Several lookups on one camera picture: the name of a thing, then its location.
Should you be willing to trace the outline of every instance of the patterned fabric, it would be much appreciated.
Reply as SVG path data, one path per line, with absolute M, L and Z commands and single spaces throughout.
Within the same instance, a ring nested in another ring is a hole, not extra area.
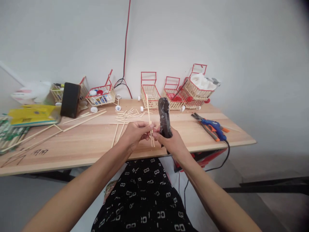
M 91 232 L 196 231 L 158 158 L 127 164 Z

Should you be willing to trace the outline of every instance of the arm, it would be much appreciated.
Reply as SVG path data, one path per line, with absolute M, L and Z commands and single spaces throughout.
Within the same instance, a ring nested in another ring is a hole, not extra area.
M 155 125 L 132 122 L 119 142 L 61 189 L 25 226 L 28 231 L 70 231 Z
M 234 199 L 217 185 L 193 159 L 178 131 L 171 129 L 173 137 L 170 139 L 156 132 L 154 138 L 172 153 L 183 168 L 205 210 L 217 227 L 221 231 L 228 232 L 261 231 Z

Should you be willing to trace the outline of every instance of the red wire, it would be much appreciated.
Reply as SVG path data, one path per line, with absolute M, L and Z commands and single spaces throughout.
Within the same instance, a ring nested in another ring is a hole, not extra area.
M 131 6 L 131 0 L 130 0 L 130 2 L 129 2 L 128 22 L 127 22 L 127 24 L 126 24 L 126 38 L 127 38 L 127 36 L 128 36 L 129 17 L 130 17 L 130 6 Z M 122 79 L 125 81 L 125 85 L 126 85 L 126 87 L 128 88 L 128 91 L 129 91 L 129 94 L 130 94 L 131 99 L 133 99 L 133 98 L 132 98 L 132 95 L 131 95 L 131 92 L 130 92 L 130 89 L 129 89 L 128 85 L 126 84 L 126 80 L 125 80 L 125 69 L 126 69 L 126 42 L 125 42 L 125 58 L 124 58 L 124 63 L 123 63 L 123 77 L 122 77 Z

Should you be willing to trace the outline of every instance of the smartphone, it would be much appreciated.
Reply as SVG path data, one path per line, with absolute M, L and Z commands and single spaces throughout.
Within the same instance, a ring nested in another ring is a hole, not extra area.
M 76 118 L 79 98 L 80 85 L 65 82 L 60 115 L 69 118 Z

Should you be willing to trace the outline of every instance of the table top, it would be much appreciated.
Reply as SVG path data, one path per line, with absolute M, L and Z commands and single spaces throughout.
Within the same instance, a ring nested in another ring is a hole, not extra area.
M 120 100 L 122 111 L 130 110 L 131 108 L 139 111 L 140 106 L 142 105 L 142 101 Z M 98 109 L 106 109 L 107 112 L 71 130 L 61 132 L 32 149 L 14 156 L 14 154 L 20 150 L 59 131 L 56 127 L 51 127 L 43 133 L 22 143 L 16 151 L 0 156 L 0 176 L 67 169 L 88 166 L 95 163 L 111 148 L 117 126 L 116 124 L 110 124 L 117 123 L 117 121 L 115 121 L 117 112 L 115 112 L 114 104 L 103 105 Z M 80 112 L 79 115 L 82 115 L 87 111 L 90 110 L 84 110 Z M 159 126 L 160 117 L 158 110 L 150 110 L 150 112 L 153 113 L 150 114 L 151 121 Z M 191 116 L 192 112 L 197 112 L 200 116 L 217 121 L 222 126 L 227 127 L 230 132 L 225 134 L 231 147 L 256 143 L 250 135 L 233 123 L 219 109 L 209 103 L 204 104 L 201 110 L 185 109 L 184 112 L 170 111 L 171 126 L 178 130 L 190 152 L 216 150 L 227 147 L 225 142 L 215 142 L 202 126 L 199 125 L 199 122 Z M 90 117 L 92 116 L 83 119 L 81 118 L 66 124 L 62 123 L 71 119 L 62 118 L 58 126 L 65 130 L 79 122 L 89 119 Z M 142 120 L 148 121 L 147 113 L 142 117 Z M 33 127 L 30 129 L 26 137 L 31 136 L 46 127 L 47 126 Z M 118 127 L 116 141 L 121 128 L 122 124 Z M 139 143 L 139 146 L 129 159 L 133 160 L 162 156 L 167 156 L 166 149 L 164 147 L 161 148 L 157 141 L 155 142 L 155 147 L 151 147 L 150 140 L 143 140 Z

